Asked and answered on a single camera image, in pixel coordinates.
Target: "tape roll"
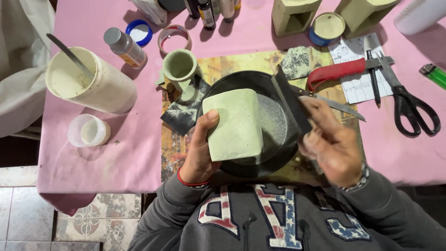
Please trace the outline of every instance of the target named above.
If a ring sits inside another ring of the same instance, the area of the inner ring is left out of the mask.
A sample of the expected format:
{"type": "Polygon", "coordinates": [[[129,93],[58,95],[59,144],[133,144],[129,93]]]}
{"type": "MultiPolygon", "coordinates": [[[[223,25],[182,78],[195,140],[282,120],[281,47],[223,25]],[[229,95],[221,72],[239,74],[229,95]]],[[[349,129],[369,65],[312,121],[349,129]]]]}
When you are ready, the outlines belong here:
{"type": "Polygon", "coordinates": [[[164,51],[164,42],[170,38],[170,36],[180,35],[182,37],[187,38],[187,44],[183,49],[191,50],[192,49],[192,40],[190,39],[189,32],[181,25],[169,25],[164,28],[159,37],[158,37],[158,47],[160,51],[167,55],[167,52],[164,51]]]}

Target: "person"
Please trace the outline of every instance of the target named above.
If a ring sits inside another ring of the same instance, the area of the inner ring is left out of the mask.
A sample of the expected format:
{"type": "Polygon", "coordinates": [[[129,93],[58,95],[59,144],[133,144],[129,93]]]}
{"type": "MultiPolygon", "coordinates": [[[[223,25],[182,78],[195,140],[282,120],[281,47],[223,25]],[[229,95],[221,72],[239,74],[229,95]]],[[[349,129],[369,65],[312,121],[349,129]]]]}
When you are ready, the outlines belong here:
{"type": "Polygon", "coordinates": [[[362,163],[353,130],[329,106],[301,101],[315,126],[299,150],[316,159],[331,188],[227,184],[209,188],[207,132],[219,114],[201,116],[188,156],[143,214],[129,251],[446,250],[446,230],[407,194],[362,163]]]}

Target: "red string bracelet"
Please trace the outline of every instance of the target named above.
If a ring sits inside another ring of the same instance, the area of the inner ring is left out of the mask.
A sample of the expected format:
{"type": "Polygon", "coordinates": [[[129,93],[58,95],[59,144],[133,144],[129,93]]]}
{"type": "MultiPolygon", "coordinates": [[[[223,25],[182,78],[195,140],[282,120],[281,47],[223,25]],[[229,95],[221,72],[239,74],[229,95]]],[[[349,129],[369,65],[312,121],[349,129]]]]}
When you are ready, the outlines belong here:
{"type": "Polygon", "coordinates": [[[189,184],[189,183],[186,183],[186,182],[184,182],[182,179],[181,179],[181,177],[180,177],[180,169],[182,168],[183,166],[180,166],[180,168],[178,168],[178,171],[177,171],[177,178],[178,178],[178,180],[181,182],[181,183],[183,183],[184,185],[186,185],[186,186],[188,186],[188,187],[198,187],[198,186],[203,186],[203,185],[206,185],[207,183],[209,183],[209,181],[211,180],[211,179],[208,179],[206,182],[203,182],[203,183],[196,183],[196,184],[189,184]]]}

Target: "pencil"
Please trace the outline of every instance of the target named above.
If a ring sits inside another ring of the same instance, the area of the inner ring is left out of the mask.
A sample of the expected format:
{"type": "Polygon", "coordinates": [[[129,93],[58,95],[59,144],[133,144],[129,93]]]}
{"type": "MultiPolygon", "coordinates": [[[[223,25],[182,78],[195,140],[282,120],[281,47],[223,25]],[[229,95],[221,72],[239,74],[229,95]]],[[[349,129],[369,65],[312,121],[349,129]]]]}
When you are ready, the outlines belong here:
{"type": "MultiPolygon", "coordinates": [[[[368,37],[364,37],[364,50],[366,51],[367,60],[372,59],[372,49],[368,37]]],[[[375,95],[375,103],[378,108],[381,107],[380,90],[378,88],[378,81],[376,80],[376,70],[374,68],[369,69],[370,79],[372,81],[373,94],[375,95]]]]}

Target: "green lighter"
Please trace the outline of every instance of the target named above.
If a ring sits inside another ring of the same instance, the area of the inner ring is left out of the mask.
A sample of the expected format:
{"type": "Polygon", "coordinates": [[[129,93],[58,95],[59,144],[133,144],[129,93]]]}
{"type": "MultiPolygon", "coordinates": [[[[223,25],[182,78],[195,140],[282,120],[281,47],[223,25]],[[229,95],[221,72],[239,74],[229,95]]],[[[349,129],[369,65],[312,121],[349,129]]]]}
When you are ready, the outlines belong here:
{"type": "Polygon", "coordinates": [[[446,72],[429,63],[420,69],[420,73],[446,90],[446,72]]]}

